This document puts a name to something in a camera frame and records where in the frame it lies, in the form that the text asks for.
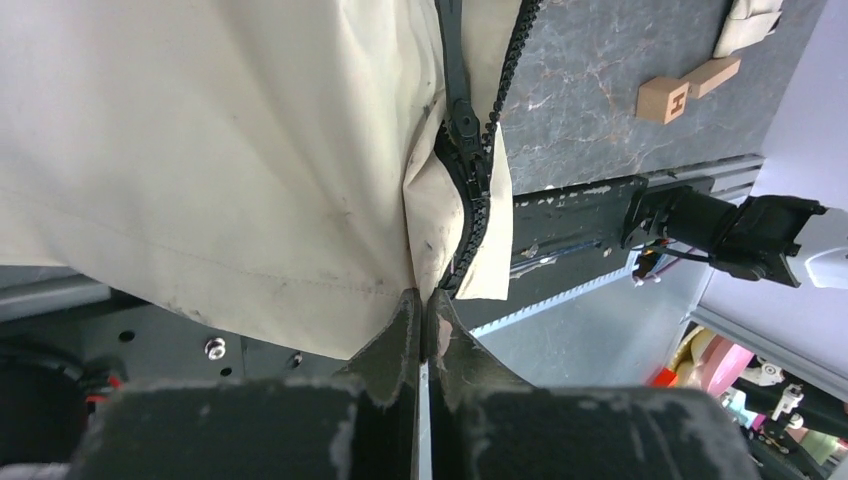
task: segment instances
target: marble-patterned surface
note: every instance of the marble-patterned surface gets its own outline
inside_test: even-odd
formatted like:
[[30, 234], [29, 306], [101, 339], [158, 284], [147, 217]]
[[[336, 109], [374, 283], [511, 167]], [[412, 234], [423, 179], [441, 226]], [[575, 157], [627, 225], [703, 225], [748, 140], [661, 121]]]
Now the marble-patterned surface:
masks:
[[824, 3], [784, 0], [739, 73], [663, 126], [635, 117], [639, 85], [708, 60], [730, 0], [547, 0], [501, 121], [514, 193], [759, 152]]

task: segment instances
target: beige fabric bag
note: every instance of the beige fabric bag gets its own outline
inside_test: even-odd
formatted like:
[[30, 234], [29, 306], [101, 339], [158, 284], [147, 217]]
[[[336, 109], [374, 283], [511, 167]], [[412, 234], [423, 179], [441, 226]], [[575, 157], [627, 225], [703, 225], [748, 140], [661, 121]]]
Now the beige fabric bag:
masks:
[[[466, 0], [491, 111], [518, 0]], [[69, 265], [196, 321], [347, 358], [456, 249], [431, 0], [0, 2], [0, 263]], [[462, 297], [506, 296], [498, 138]]]

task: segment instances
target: screw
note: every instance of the screw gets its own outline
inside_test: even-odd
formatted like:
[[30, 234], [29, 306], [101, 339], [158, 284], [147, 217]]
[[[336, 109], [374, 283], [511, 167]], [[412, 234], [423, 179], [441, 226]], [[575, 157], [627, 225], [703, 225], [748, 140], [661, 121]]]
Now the screw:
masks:
[[227, 353], [227, 342], [221, 337], [213, 338], [206, 342], [204, 351], [209, 360], [220, 360]]
[[288, 362], [286, 362], [286, 367], [290, 370], [294, 370], [299, 367], [300, 364], [303, 363], [303, 353], [294, 352], [291, 357], [289, 357]]

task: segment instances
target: pink object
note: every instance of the pink object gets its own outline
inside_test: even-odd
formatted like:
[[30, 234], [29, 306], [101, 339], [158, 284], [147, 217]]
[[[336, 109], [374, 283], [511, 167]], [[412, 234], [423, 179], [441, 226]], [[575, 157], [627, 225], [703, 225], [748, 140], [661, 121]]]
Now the pink object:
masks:
[[718, 397], [733, 385], [752, 358], [753, 353], [716, 335], [701, 357], [701, 389]]

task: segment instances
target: zipper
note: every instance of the zipper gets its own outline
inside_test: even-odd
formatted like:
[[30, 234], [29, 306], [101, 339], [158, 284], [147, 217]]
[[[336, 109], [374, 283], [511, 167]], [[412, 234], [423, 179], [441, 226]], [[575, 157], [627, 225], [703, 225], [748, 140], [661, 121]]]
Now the zipper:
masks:
[[495, 129], [518, 59], [542, 0], [522, 0], [504, 55], [498, 92], [485, 131], [471, 107], [471, 94], [462, 56], [462, 0], [436, 0], [445, 64], [447, 120], [436, 135], [434, 151], [445, 166], [462, 200], [464, 221], [459, 245], [439, 288], [456, 296], [489, 225]]

